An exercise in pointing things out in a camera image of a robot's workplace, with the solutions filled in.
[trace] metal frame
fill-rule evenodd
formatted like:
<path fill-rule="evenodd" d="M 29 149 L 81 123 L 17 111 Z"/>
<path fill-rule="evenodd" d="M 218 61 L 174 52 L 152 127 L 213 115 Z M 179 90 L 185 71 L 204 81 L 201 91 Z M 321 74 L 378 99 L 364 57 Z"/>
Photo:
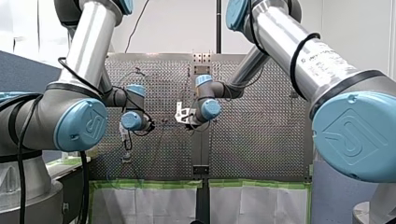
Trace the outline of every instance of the metal frame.
<path fill-rule="evenodd" d="M 232 62 L 239 63 L 242 61 L 245 55 L 219 55 L 210 53 L 193 53 L 193 54 L 109 54 L 109 59 L 117 60 L 120 63 L 129 63 L 137 61 L 138 63 L 144 62 L 146 60 L 155 62 L 186 62 L 190 67 L 190 82 L 191 89 L 195 89 L 195 78 L 199 74 L 194 74 L 194 66 L 209 66 L 210 73 L 214 74 L 214 67 L 212 66 L 214 62 Z M 304 176 L 265 176 L 262 179 L 271 179 L 277 181 L 288 181 L 288 182 L 311 182 L 311 176 L 309 174 L 309 167 L 312 164 L 312 133 L 310 129 L 310 119 L 305 112 L 304 120 Z M 202 127 L 197 128 L 191 137 L 191 173 L 192 178 L 197 180 L 202 180 L 203 187 L 197 190 L 197 206 L 196 206 L 196 218 L 203 221 L 205 224 L 210 223 L 210 188 L 209 179 L 213 176 L 210 175 L 210 155 L 211 150 L 213 150 L 211 145 L 211 134 L 213 132 L 212 127 L 205 129 L 207 126 L 204 124 Z M 121 155 L 122 152 L 111 153 L 114 158 Z M 169 180 L 169 178 L 151 178 L 145 176 L 146 179 L 159 179 L 159 180 Z"/>

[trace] metal bracket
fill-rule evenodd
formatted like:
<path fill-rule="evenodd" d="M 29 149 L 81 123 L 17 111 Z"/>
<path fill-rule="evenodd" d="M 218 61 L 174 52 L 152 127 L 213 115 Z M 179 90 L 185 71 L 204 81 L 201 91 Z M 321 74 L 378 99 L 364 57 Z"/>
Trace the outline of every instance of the metal bracket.
<path fill-rule="evenodd" d="M 193 120 L 193 115 L 195 115 L 195 109 L 183 108 L 183 102 L 177 102 L 175 114 L 175 120 L 177 121 L 177 123 L 198 125 L 198 123 Z"/>
<path fill-rule="evenodd" d="M 194 165 L 192 171 L 195 175 L 209 175 L 208 165 Z"/>
<path fill-rule="evenodd" d="M 194 66 L 194 74 L 195 75 L 210 75 L 210 66 L 209 65 L 195 65 Z"/>

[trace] black cable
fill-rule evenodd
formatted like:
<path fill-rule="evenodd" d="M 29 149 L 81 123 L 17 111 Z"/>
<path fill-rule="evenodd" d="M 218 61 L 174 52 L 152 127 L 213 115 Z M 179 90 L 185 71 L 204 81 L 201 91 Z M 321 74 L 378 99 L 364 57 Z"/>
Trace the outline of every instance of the black cable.
<path fill-rule="evenodd" d="M 0 112 L 7 109 L 9 106 L 15 105 L 16 103 L 22 102 L 22 101 L 30 101 L 34 100 L 41 94 L 39 93 L 28 93 L 20 96 L 13 97 L 9 100 L 5 100 L 3 103 L 0 104 Z"/>
<path fill-rule="evenodd" d="M 303 49 L 304 45 L 306 42 L 308 42 L 309 40 L 313 39 L 313 38 L 317 38 L 320 39 L 320 34 L 318 33 L 313 33 L 310 34 L 306 37 L 306 39 L 304 39 L 303 41 L 300 42 L 300 44 L 297 46 L 297 49 L 294 51 L 293 57 L 291 58 L 291 63 L 290 63 L 290 80 L 291 80 L 291 85 L 293 86 L 293 88 L 297 91 L 297 93 L 303 97 L 303 99 L 305 99 L 305 97 L 303 96 L 303 93 L 300 91 L 300 88 L 297 85 L 297 80 L 296 80 L 296 65 L 297 65 L 297 58 L 300 54 L 300 51 Z"/>
<path fill-rule="evenodd" d="M 87 155 L 84 151 L 81 151 L 79 152 L 79 156 L 81 157 L 84 186 L 82 190 L 82 208 L 78 217 L 78 224 L 86 224 L 90 205 L 90 179 L 88 176 Z"/>
<path fill-rule="evenodd" d="M 131 44 L 132 36 L 134 35 L 134 32 L 136 32 L 137 25 L 139 24 L 140 19 L 142 18 L 143 13 L 145 12 L 146 6 L 148 5 L 148 3 L 149 3 L 149 0 L 146 1 L 145 5 L 143 6 L 142 12 L 140 12 L 139 17 L 137 18 L 136 25 L 134 26 L 134 30 L 133 30 L 132 33 L 129 35 L 128 45 L 126 46 L 125 52 L 124 52 L 124 53 L 128 52 L 128 48 L 129 48 L 129 46 L 130 46 L 130 44 Z"/>
<path fill-rule="evenodd" d="M 228 98 L 228 99 L 224 98 L 224 100 L 227 102 L 231 102 L 231 100 L 233 99 L 233 93 L 231 92 L 230 88 L 228 87 L 228 85 L 225 82 L 221 81 L 220 83 L 223 84 L 224 89 L 228 92 L 228 94 L 230 94 L 230 98 Z"/>
<path fill-rule="evenodd" d="M 253 28 L 253 5 L 251 4 L 251 1 L 252 1 L 252 0 L 248 0 L 248 1 L 247 1 L 247 3 L 248 3 L 248 8 L 249 8 L 249 15 L 248 15 L 248 16 L 249 16 L 249 24 L 250 24 L 251 36 L 253 37 L 253 42 L 254 42 L 254 45 L 256 45 L 257 49 L 259 49 L 259 51 L 261 51 L 263 54 L 267 55 L 267 52 L 265 51 L 265 49 L 263 49 L 263 48 L 260 46 L 260 43 L 259 43 L 259 41 L 257 40 L 256 34 L 255 34 L 255 32 L 254 32 L 254 28 Z"/>
<path fill-rule="evenodd" d="M 254 81 L 248 83 L 247 85 L 245 85 L 245 86 L 235 86 L 235 85 L 233 85 L 233 84 L 228 84 L 228 86 L 231 86 L 231 87 L 234 87 L 234 88 L 238 88 L 238 89 L 244 89 L 244 88 L 247 88 L 247 87 L 251 87 L 251 86 L 253 86 L 257 81 L 260 80 L 260 78 L 262 77 L 262 73 L 264 73 L 264 67 L 262 67 L 262 70 L 260 71 L 260 74 L 257 76 L 257 78 L 254 79 Z"/>
<path fill-rule="evenodd" d="M 43 97 L 42 95 L 39 95 L 33 101 L 29 109 L 29 113 L 27 114 L 26 120 L 23 123 L 21 129 L 20 141 L 18 142 L 18 169 L 20 171 L 20 183 L 21 183 L 20 224 L 24 224 L 25 213 L 26 213 L 26 179 L 24 174 L 24 166 L 23 166 L 23 158 L 22 158 L 23 140 L 26 135 L 30 120 L 32 120 L 33 114 L 35 113 L 35 107 L 37 106 L 38 102 L 41 100 L 42 97 Z"/>
<path fill-rule="evenodd" d="M 389 220 L 387 223 L 385 223 L 385 224 L 396 224 L 396 217 L 395 218 L 393 218 L 393 219 L 391 219 L 391 220 Z"/>
<path fill-rule="evenodd" d="M 85 80 L 84 78 L 80 77 L 75 71 L 73 71 L 73 69 L 71 69 L 66 62 L 64 62 L 66 60 L 65 57 L 60 57 L 58 58 L 58 62 L 59 64 L 64 67 L 73 77 L 75 77 L 76 79 L 78 79 L 78 81 L 80 81 L 82 84 L 88 86 L 89 88 L 93 89 L 94 91 L 98 92 L 99 95 L 103 96 L 104 94 L 97 89 L 95 86 L 93 86 L 89 81 Z"/>
<path fill-rule="evenodd" d="M 127 102 L 129 101 L 131 104 L 133 104 L 133 105 L 136 107 L 135 110 L 141 111 L 144 115 L 146 115 L 146 116 L 148 117 L 148 125 L 150 126 L 149 130 L 146 131 L 146 132 L 143 133 L 143 134 L 139 134 L 139 133 L 137 133 L 137 132 L 132 132 L 132 133 L 133 133 L 134 135 L 136 135 L 136 136 L 139 136 L 139 137 L 143 137 L 143 136 L 146 136 L 146 135 L 148 135 L 149 133 L 151 133 L 151 132 L 155 129 L 154 120 L 152 119 L 151 115 L 150 115 L 149 113 L 147 113 L 145 109 L 143 109 L 142 107 L 140 107 L 139 105 L 137 105 L 133 100 L 131 100 L 131 98 L 129 98 L 129 96 L 128 96 L 128 91 L 127 91 L 127 90 L 125 90 L 124 88 L 118 87 L 118 86 L 113 86 L 113 88 L 116 88 L 116 89 L 118 89 L 118 90 L 123 91 L 124 94 L 125 94 L 125 97 L 126 97 L 126 101 L 127 101 Z"/>

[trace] robotic arm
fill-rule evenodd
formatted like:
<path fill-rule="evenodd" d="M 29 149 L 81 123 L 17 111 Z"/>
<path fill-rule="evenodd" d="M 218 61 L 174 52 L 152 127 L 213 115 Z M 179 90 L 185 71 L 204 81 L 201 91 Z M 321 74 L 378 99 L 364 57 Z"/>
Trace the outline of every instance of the robotic arm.
<path fill-rule="evenodd" d="M 0 93 L 0 219 L 6 223 L 18 222 L 22 186 L 27 223 L 63 223 L 62 184 L 51 182 L 41 151 L 85 151 L 97 145 L 106 131 L 107 106 L 125 109 L 121 124 L 129 131 L 154 128 L 144 110 L 145 88 L 113 87 L 104 69 L 113 30 L 132 13 L 132 2 L 55 0 L 55 6 L 73 36 L 67 58 L 60 59 L 59 79 L 42 96 Z M 19 146 L 25 184 L 18 175 Z"/>
<path fill-rule="evenodd" d="M 324 160 L 355 179 L 396 182 L 396 83 L 379 71 L 350 65 L 307 32 L 300 18 L 296 0 L 230 0 L 227 26 L 256 47 L 227 84 L 209 75 L 198 77 L 198 104 L 190 109 L 189 120 L 178 121 L 201 125 L 215 118 L 220 113 L 216 98 L 241 97 L 271 57 L 311 104 L 313 137 Z"/>

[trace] metal stand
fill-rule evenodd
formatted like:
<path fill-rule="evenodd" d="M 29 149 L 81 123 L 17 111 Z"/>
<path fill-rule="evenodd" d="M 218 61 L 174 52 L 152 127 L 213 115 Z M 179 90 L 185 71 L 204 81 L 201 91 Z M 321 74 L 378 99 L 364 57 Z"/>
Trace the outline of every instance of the metal stand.
<path fill-rule="evenodd" d="M 192 88 L 195 88 L 195 79 L 203 74 L 210 74 L 210 64 L 207 61 L 208 54 L 198 55 L 198 64 L 196 64 L 192 71 L 191 76 Z M 192 223 L 202 222 L 204 224 L 210 224 L 210 187 L 209 187 L 209 150 L 210 150 L 210 138 L 209 130 L 205 124 L 199 127 L 192 136 L 192 166 L 194 179 L 202 180 L 202 187 L 198 188 L 196 194 L 196 210 L 195 218 L 196 221 Z"/>

